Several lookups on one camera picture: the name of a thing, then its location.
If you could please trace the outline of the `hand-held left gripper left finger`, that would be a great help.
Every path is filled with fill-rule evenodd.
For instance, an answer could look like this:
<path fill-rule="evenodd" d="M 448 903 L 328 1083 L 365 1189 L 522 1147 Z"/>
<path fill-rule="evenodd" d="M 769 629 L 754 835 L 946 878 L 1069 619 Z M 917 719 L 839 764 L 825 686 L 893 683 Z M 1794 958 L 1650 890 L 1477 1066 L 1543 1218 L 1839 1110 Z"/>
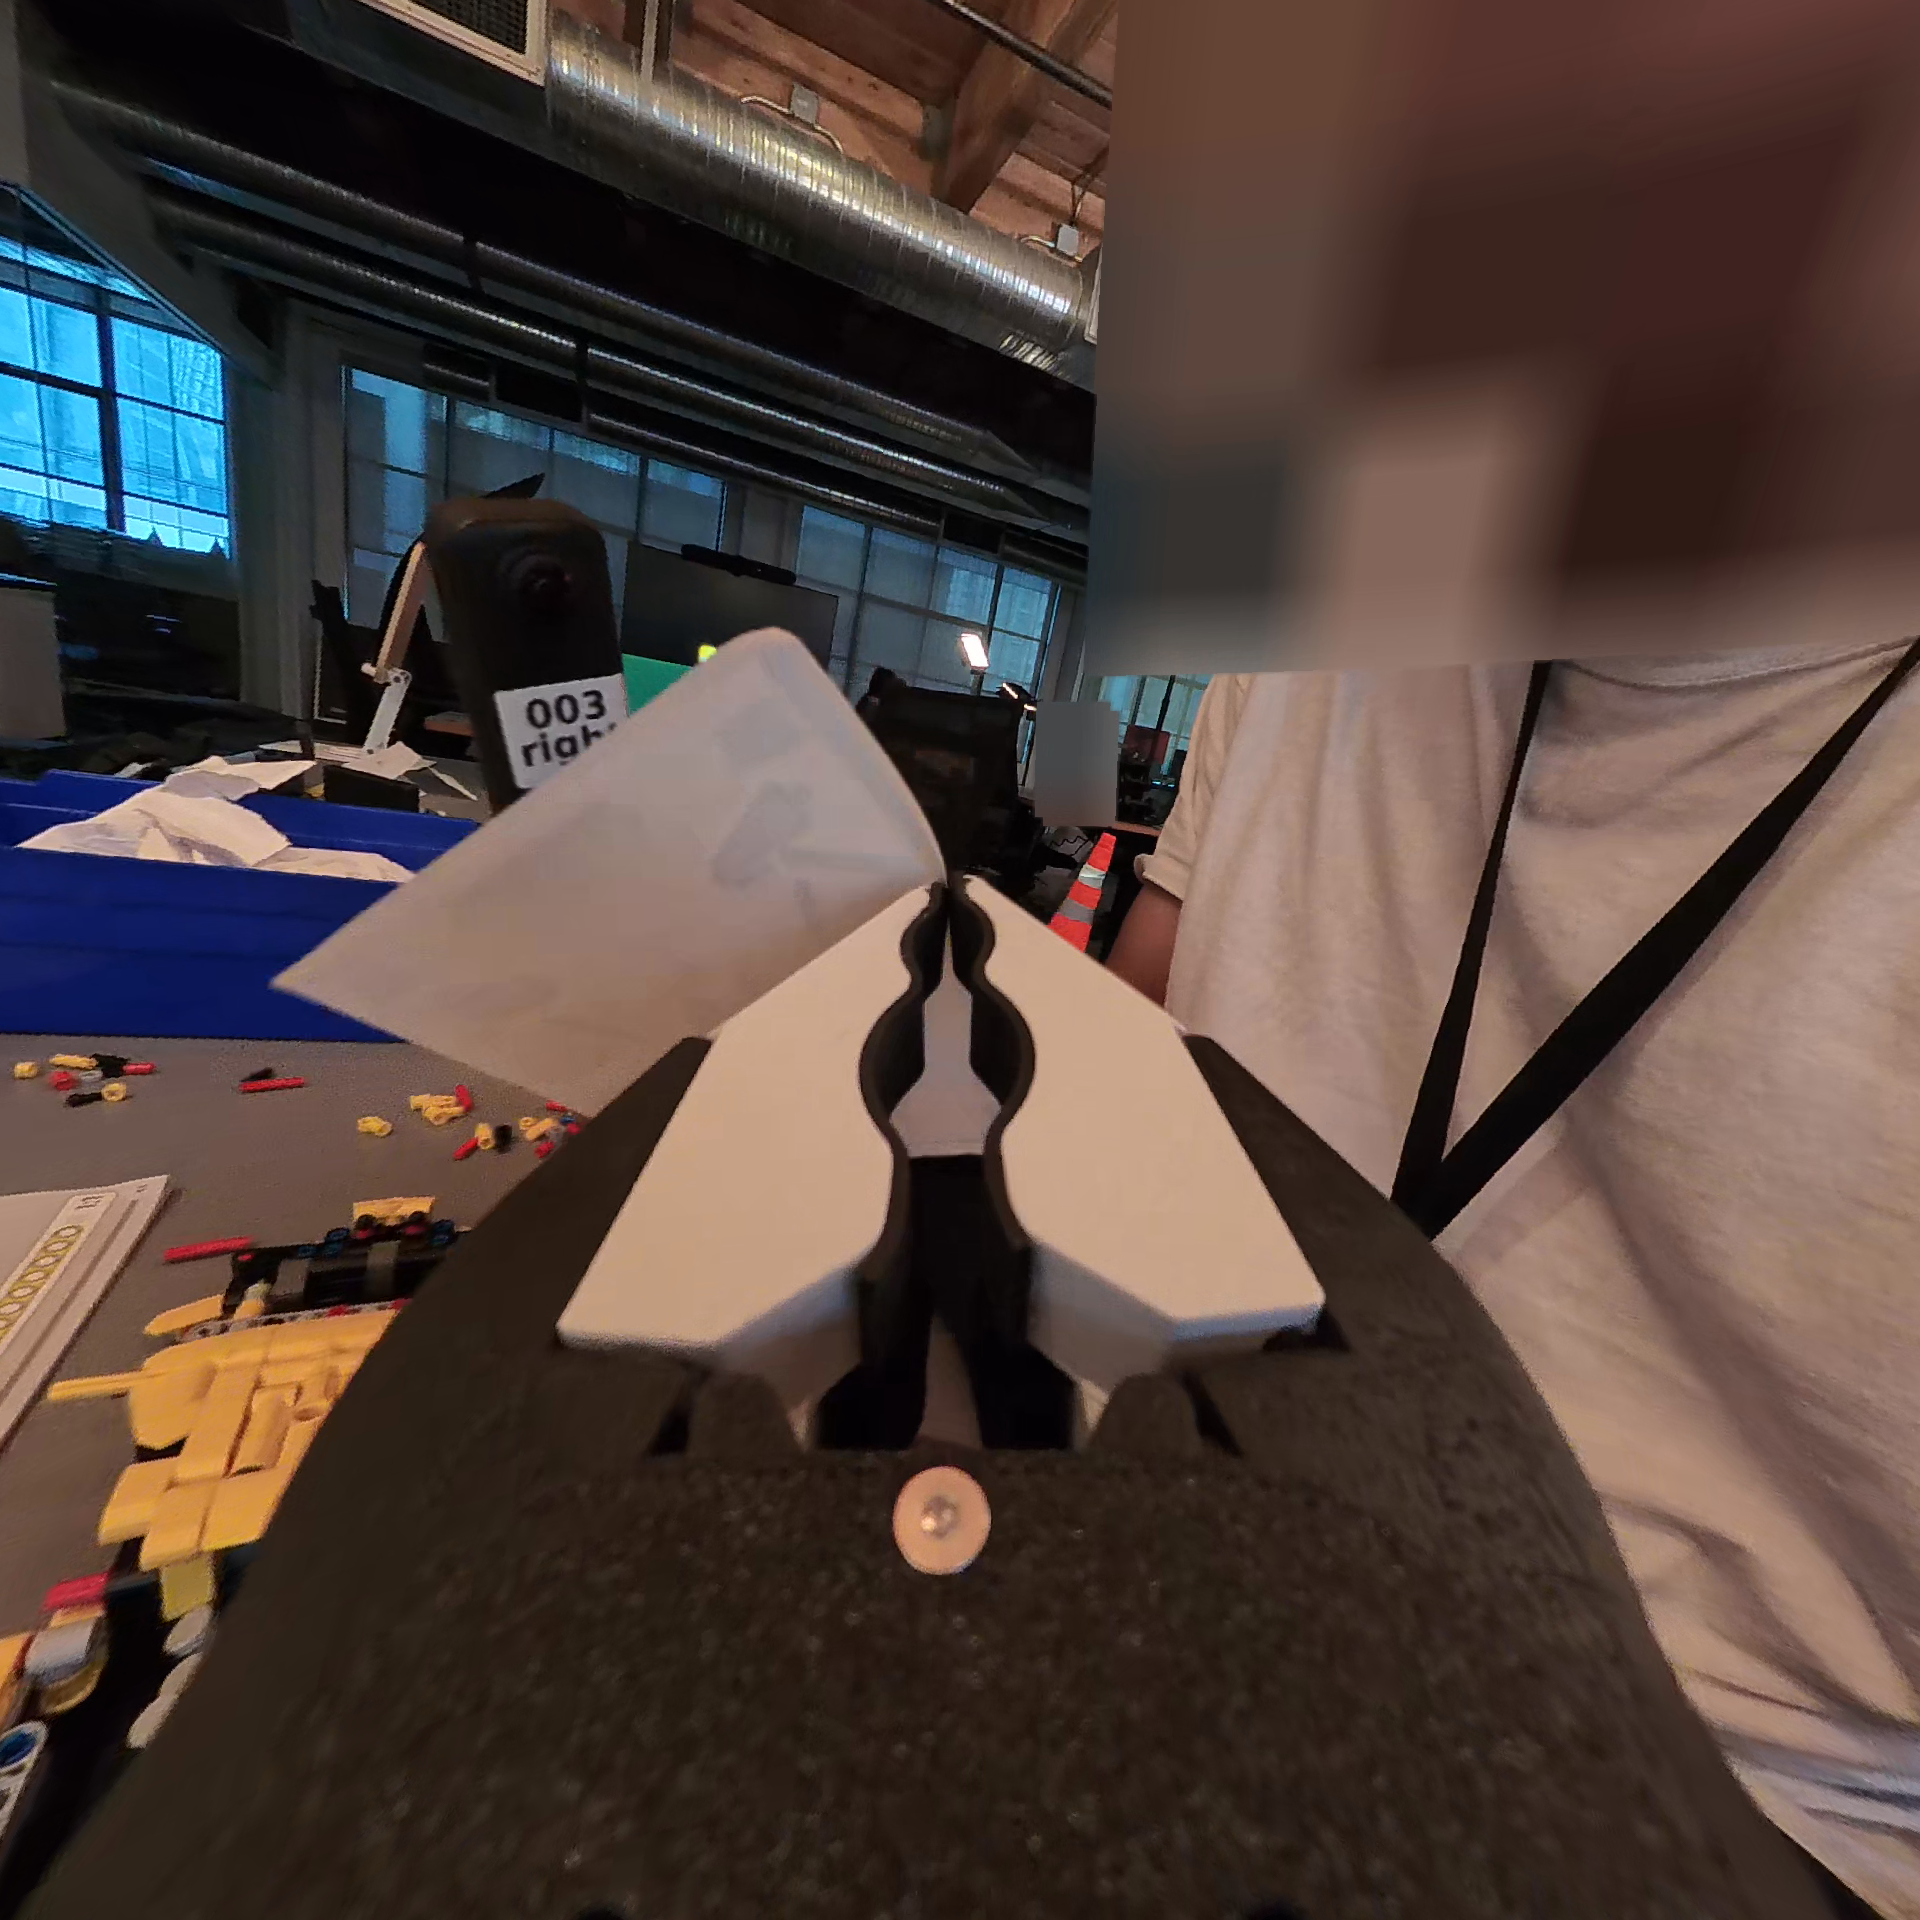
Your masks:
<path fill-rule="evenodd" d="M 924 1070 L 944 907 L 942 885 L 900 895 L 711 1032 L 562 1346 L 752 1376 L 786 1412 L 856 1366 L 856 1286 L 904 1250 L 890 1116 Z"/>

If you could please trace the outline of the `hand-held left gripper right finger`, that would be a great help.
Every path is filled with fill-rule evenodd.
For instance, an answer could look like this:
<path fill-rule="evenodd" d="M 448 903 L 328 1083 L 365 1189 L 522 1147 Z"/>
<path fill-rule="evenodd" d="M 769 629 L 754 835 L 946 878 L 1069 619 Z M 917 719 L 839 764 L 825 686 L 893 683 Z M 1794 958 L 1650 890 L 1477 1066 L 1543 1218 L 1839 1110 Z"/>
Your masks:
<path fill-rule="evenodd" d="M 1106 1399 L 1316 1331 L 1326 1291 L 1153 1000 L 976 878 L 954 885 L 954 973 L 1021 1341 Z"/>

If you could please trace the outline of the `yellow sticker sheet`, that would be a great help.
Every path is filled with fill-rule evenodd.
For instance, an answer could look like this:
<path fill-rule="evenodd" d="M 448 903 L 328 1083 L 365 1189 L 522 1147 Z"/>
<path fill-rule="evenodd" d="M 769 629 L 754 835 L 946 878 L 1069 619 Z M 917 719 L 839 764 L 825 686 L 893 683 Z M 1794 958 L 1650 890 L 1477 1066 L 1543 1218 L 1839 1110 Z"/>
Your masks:
<path fill-rule="evenodd" d="M 752 630 L 272 984 L 598 1114 L 944 878 L 844 691 L 794 635 Z"/>

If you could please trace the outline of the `partly built yellow toy car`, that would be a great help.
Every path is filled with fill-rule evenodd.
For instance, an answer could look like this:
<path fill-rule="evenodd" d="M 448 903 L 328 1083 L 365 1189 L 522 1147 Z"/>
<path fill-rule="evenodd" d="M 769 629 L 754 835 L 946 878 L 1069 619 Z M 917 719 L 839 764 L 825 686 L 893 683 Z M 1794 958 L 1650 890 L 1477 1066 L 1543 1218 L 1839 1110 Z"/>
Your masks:
<path fill-rule="evenodd" d="M 55 1722 L 106 1678 L 118 1599 L 158 1611 L 159 1679 L 127 1746 L 152 1740 L 324 1419 L 462 1235 L 432 1196 L 391 1196 L 312 1238 L 254 1238 L 221 1291 L 150 1319 L 134 1370 L 47 1390 L 116 1402 L 134 1456 L 95 1525 L 112 1565 L 53 1587 L 33 1629 L 4 1636 L 4 1839 L 49 1771 Z"/>

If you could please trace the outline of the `black computer monitor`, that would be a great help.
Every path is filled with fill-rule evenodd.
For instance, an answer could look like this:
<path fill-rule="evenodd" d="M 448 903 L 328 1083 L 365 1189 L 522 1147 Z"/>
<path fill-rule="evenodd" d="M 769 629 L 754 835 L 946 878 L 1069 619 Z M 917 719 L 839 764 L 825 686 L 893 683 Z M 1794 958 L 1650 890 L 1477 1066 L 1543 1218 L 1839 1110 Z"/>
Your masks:
<path fill-rule="evenodd" d="M 694 662 L 743 634 L 782 630 L 817 664 L 831 659 L 839 602 L 801 588 L 789 570 L 711 548 L 629 544 L 620 592 L 621 653 Z"/>

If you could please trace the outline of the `orange striped safety cone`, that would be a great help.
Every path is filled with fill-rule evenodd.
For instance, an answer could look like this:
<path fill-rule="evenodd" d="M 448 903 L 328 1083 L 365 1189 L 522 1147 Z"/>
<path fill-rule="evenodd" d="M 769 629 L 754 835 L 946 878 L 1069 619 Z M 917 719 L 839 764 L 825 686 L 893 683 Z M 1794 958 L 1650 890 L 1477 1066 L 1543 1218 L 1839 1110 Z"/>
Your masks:
<path fill-rule="evenodd" d="M 1093 932 L 1097 925 L 1097 915 L 1102 907 L 1102 899 L 1108 887 L 1113 858 L 1118 847 L 1114 831 L 1102 831 L 1086 851 L 1084 861 L 1076 868 L 1065 895 L 1050 911 L 1047 925 L 1048 931 L 1065 940 L 1066 946 L 1090 952 Z"/>

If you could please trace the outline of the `scattered small connector pieces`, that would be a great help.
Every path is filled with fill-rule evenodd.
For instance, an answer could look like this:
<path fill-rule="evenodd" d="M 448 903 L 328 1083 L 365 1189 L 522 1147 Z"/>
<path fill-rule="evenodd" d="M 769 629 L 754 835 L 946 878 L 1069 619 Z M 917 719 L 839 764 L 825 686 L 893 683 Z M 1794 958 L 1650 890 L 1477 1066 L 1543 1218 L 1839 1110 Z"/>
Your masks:
<path fill-rule="evenodd" d="M 557 1099 L 487 1093 L 455 1070 L 438 1072 L 404 1046 L 312 1046 L 274 1072 L 240 1072 L 225 1058 L 173 1051 L 158 1063 L 69 1051 L 26 1061 L 4 1044 L 4 1146 L 47 1146 L 61 1114 L 146 1116 L 172 1150 L 240 1143 L 292 1147 L 350 1139 L 383 1143 L 432 1132 L 448 1157 L 504 1152 L 525 1143 L 550 1154 L 585 1118 Z"/>

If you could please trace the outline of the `crumpled white paper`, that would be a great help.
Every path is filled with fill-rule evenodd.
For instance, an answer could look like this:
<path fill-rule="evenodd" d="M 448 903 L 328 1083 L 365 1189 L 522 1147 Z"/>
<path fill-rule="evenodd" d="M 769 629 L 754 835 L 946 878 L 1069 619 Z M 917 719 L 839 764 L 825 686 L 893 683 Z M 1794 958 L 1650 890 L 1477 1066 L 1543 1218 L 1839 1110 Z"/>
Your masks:
<path fill-rule="evenodd" d="M 318 759 L 208 756 L 78 822 L 26 836 L 22 851 L 137 858 L 183 867 L 404 882 L 410 871 L 377 852 L 300 847 L 246 802 L 318 772 Z"/>

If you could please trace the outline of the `blue plastic bin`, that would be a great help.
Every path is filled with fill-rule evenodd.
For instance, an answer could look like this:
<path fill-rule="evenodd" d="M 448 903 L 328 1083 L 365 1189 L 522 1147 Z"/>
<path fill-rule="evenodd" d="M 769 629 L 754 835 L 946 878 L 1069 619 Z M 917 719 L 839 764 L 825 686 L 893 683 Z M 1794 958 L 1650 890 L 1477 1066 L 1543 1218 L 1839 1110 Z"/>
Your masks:
<path fill-rule="evenodd" d="M 457 847 L 473 822 L 303 796 L 292 760 L 208 765 L 261 831 L 141 855 L 161 783 L 45 772 L 1 781 L 1 1012 L 26 1035 L 350 1040 L 389 1032 L 277 978 Z"/>

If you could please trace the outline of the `person in white shirt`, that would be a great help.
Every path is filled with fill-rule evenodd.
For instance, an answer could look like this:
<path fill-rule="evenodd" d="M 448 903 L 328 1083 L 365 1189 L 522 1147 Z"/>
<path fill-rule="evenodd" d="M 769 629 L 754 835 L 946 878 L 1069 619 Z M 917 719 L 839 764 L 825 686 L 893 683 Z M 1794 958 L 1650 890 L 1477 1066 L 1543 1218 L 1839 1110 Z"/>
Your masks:
<path fill-rule="evenodd" d="M 1901 640 L 1554 662 L 1452 1140 Z M 1213 676 L 1145 885 L 1167 1012 L 1378 1189 L 1528 672 Z M 1440 1236 L 1565 1430 L 1688 1702 L 1876 1915 L 1914 1915 L 1914 676 L 1728 919 Z"/>

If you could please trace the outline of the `white vent unit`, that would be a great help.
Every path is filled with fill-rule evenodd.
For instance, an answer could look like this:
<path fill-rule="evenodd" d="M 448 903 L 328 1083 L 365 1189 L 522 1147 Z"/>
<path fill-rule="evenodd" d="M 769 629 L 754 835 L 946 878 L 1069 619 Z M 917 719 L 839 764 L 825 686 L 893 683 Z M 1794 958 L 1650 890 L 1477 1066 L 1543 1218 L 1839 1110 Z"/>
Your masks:
<path fill-rule="evenodd" d="M 542 87 L 546 76 L 546 3 L 358 3 L 452 53 Z"/>

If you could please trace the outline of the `grey instruction booklet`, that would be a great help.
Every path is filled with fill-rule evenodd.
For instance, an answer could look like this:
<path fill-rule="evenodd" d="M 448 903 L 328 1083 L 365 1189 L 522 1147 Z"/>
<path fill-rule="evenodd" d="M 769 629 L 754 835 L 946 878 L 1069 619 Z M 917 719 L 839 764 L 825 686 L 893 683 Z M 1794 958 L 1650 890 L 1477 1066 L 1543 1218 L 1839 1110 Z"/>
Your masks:
<path fill-rule="evenodd" d="M 1 1440 L 30 1414 L 61 1355 L 165 1204 L 165 1175 L 1 1198 Z"/>

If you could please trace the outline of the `silver ventilation duct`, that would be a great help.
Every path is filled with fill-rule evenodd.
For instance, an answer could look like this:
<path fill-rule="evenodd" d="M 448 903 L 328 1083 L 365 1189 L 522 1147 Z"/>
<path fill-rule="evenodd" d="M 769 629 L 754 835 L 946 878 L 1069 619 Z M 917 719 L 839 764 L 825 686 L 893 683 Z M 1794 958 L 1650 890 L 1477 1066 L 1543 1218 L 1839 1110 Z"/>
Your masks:
<path fill-rule="evenodd" d="M 596 179 L 1014 362 L 1093 386 L 1097 270 L 949 207 L 703 79 L 550 16 L 546 122 Z"/>

